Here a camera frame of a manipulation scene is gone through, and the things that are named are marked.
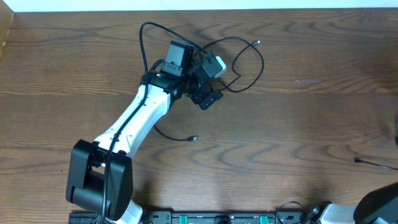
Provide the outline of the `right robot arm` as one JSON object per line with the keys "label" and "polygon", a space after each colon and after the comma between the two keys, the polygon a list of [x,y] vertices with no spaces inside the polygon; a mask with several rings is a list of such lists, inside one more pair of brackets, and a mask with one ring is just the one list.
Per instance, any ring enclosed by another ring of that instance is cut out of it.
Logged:
{"label": "right robot arm", "polygon": [[315,224],[397,224],[397,184],[365,195],[357,205],[324,202],[303,220]]}

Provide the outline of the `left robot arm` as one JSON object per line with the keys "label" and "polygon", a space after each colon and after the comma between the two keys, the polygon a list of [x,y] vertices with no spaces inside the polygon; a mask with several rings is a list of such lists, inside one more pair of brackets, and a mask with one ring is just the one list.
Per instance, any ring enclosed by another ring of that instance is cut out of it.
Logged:
{"label": "left robot arm", "polygon": [[98,214],[93,223],[139,223],[143,209],[132,200],[132,160],[156,122],[183,95],[208,109],[223,94],[209,81],[227,69],[209,51],[195,58],[192,44],[172,40],[165,59],[157,60],[141,78],[132,103],[94,141],[73,147],[66,200]]}

